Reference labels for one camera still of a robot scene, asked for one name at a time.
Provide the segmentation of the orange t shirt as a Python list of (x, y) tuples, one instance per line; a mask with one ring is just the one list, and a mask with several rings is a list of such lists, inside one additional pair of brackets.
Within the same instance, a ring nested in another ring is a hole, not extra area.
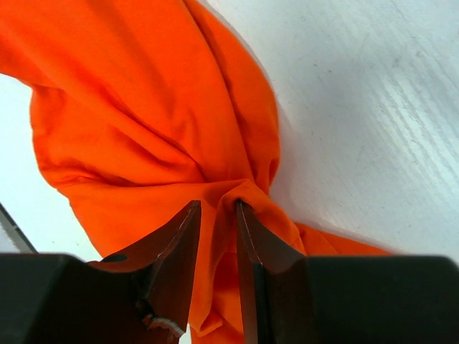
[(34, 152), (106, 257), (192, 200), (193, 343), (244, 340), (235, 203), (307, 255), (380, 255), (270, 198), (278, 109), (258, 64), (197, 1), (3, 1), (1, 73), (32, 88)]

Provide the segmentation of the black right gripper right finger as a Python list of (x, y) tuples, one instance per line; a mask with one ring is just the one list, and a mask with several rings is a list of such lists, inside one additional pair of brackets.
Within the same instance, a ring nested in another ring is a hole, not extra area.
[(306, 256), (236, 203), (246, 343), (456, 343), (458, 266), (441, 256)]

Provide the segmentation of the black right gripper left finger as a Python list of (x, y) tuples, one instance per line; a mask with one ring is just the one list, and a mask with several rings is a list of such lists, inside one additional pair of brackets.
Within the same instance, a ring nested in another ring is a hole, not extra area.
[(186, 332), (202, 208), (101, 261), (1, 256), (3, 343), (177, 343)]

